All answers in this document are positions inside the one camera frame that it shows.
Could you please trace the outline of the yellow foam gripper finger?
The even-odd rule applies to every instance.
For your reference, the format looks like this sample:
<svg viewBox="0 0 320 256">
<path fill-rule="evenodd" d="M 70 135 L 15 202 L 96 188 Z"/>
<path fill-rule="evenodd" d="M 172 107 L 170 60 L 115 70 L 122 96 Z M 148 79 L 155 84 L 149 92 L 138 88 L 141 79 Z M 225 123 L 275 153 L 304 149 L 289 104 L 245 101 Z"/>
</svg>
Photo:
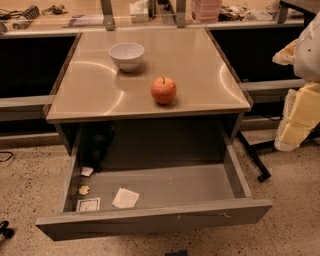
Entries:
<svg viewBox="0 0 320 256">
<path fill-rule="evenodd" d="M 276 132 L 275 148 L 280 151 L 298 148 L 319 123 L 320 84 L 307 83 L 299 90 L 290 89 Z"/>
<path fill-rule="evenodd" d="M 297 39 L 290 42 L 273 56 L 272 61 L 279 65 L 293 65 L 295 62 L 296 44 Z"/>
</svg>

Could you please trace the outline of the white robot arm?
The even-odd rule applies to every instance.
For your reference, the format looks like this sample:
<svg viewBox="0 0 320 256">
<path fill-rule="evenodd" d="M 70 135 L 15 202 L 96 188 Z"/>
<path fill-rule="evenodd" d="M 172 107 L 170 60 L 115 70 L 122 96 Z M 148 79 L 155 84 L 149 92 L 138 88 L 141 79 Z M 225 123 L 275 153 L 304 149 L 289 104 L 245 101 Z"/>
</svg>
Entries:
<svg viewBox="0 0 320 256">
<path fill-rule="evenodd" d="M 292 151 L 320 123 L 320 13 L 272 61 L 292 65 L 294 74 L 305 81 L 300 89 L 288 91 L 274 142 L 277 150 Z"/>
</svg>

